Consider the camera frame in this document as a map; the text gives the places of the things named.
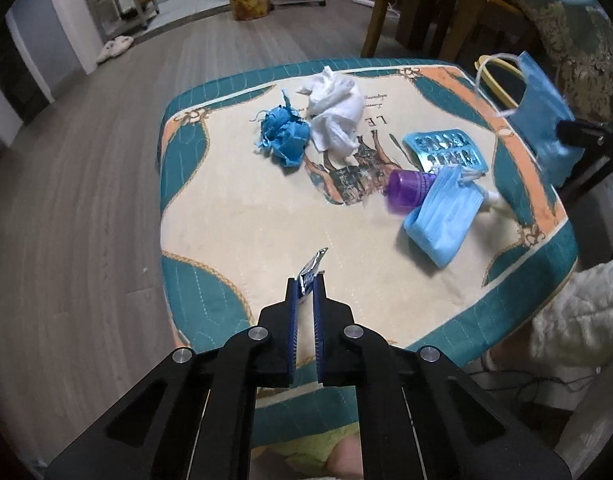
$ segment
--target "metal screw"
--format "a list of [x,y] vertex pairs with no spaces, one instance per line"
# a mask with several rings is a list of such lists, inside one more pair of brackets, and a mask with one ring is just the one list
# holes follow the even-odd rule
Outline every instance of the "metal screw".
[[351,339],[357,339],[362,337],[364,331],[361,326],[358,325],[349,325],[344,327],[344,335],[350,337]]
[[249,337],[254,341],[261,341],[267,335],[269,335],[269,331],[263,326],[254,326],[251,330],[249,330]]
[[433,346],[425,346],[420,350],[420,357],[429,363],[434,363],[440,359],[440,351]]
[[186,363],[191,357],[193,357],[193,352],[188,348],[178,348],[173,352],[173,360],[179,364]]

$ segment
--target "white tissue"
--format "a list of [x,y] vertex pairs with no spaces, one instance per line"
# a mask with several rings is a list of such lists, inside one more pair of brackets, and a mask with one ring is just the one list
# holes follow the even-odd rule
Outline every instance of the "white tissue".
[[325,66],[298,93],[309,96],[307,113],[315,117],[307,122],[318,152],[331,150],[345,157],[358,149],[357,126],[364,111],[364,95],[353,78]]

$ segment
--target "floor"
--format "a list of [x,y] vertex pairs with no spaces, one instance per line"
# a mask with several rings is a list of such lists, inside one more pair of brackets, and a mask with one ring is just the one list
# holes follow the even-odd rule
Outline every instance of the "floor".
[[137,30],[133,37],[141,42],[172,28],[194,22],[229,10],[229,0],[162,0],[158,1],[160,13],[153,18],[146,30]]
[[[357,57],[370,15],[334,0],[189,23],[105,63],[20,131],[0,162],[0,422],[22,457],[49,462],[173,349],[155,164],[168,102],[246,70]],[[411,52],[385,38],[376,55]]]

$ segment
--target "table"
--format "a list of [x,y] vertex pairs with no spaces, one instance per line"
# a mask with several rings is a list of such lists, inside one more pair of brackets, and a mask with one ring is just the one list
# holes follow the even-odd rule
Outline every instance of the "table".
[[[309,146],[302,167],[287,171],[256,153],[256,115],[282,103],[282,89],[304,114],[307,98],[295,91],[326,65],[352,75],[365,94],[360,150],[339,161]],[[290,64],[179,95],[162,119],[158,151],[162,272],[180,345],[205,351],[254,324],[324,246],[328,296],[393,344],[432,344],[463,365],[504,338],[566,282],[577,246],[554,189],[495,113],[460,68],[419,59]],[[491,169],[481,184],[511,208],[479,214],[438,270],[379,191],[393,169],[414,169],[404,134],[450,128],[475,140]],[[307,301],[295,384],[258,397],[257,446],[357,420],[352,390],[315,381],[312,323]]]

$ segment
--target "purple plastic cap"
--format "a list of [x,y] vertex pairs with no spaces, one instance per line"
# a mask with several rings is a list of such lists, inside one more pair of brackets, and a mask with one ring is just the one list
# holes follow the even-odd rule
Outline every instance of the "purple plastic cap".
[[392,171],[387,184],[389,209],[395,213],[408,214],[421,206],[435,177],[423,171]]

